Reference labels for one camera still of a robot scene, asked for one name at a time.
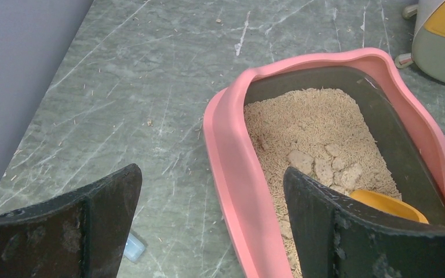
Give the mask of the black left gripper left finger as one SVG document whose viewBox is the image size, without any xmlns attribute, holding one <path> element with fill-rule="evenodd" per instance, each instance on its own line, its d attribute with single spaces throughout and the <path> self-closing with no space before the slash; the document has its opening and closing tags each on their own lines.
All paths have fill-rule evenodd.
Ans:
<svg viewBox="0 0 445 278">
<path fill-rule="evenodd" d="M 129 164 L 0 215 L 0 277 L 116 277 L 143 183 Z"/>
</svg>

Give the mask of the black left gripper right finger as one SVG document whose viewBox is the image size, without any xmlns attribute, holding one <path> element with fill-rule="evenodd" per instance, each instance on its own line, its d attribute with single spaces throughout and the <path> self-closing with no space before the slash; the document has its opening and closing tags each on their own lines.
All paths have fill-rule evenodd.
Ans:
<svg viewBox="0 0 445 278">
<path fill-rule="evenodd" d="M 445 227 L 379 211 L 293 167 L 283 189 L 304 277 L 445 277 Z"/>
</svg>

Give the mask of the yellow litter scoop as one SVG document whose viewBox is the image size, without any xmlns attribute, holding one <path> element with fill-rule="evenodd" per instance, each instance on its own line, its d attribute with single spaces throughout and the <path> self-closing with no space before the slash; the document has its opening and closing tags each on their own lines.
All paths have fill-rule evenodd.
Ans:
<svg viewBox="0 0 445 278">
<path fill-rule="evenodd" d="M 411 221 L 429 224 L 426 216 L 424 216 L 419 210 L 390 196 L 363 189 L 355 190 L 351 192 L 349 196 L 379 211 Z"/>
</svg>

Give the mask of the pink cat litter box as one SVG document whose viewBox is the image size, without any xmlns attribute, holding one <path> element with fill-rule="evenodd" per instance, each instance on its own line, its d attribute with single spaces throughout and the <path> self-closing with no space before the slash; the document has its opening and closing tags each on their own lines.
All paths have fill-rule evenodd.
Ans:
<svg viewBox="0 0 445 278">
<path fill-rule="evenodd" d="M 272 197 L 243 116 L 246 104 L 309 88 L 359 106 L 403 199 L 445 227 L 445 136 L 392 58 L 367 47 L 295 56 L 242 72 L 209 102 L 203 133 L 225 223 L 247 277 L 292 277 Z"/>
</svg>

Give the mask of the beige cat litter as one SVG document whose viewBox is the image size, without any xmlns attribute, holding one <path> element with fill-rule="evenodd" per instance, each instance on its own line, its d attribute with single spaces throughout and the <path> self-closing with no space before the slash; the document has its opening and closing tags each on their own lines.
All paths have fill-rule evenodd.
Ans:
<svg viewBox="0 0 445 278">
<path fill-rule="evenodd" d="M 302 272 L 284 198 L 288 167 L 344 195 L 366 189 L 401 199 L 359 106 L 342 90 L 290 91 L 247 104 L 244 117 L 294 277 Z"/>
</svg>

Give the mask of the small light blue object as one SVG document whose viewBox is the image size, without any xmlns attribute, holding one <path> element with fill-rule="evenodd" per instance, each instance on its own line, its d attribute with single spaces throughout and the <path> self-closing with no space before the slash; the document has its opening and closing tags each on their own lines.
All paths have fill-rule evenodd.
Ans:
<svg viewBox="0 0 445 278">
<path fill-rule="evenodd" d="M 123 256 L 131 262 L 137 262 L 145 251 L 145 245 L 133 233 L 129 232 Z"/>
</svg>

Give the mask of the round pastel drawer cabinet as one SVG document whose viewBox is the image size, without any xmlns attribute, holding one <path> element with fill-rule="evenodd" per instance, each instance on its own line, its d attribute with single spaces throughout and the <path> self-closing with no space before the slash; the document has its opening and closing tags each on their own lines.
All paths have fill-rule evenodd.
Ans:
<svg viewBox="0 0 445 278">
<path fill-rule="evenodd" d="M 395 59 L 398 69 L 412 64 L 445 83 L 445 1 L 418 1 L 402 10 L 406 20 L 415 17 L 411 52 Z"/>
</svg>

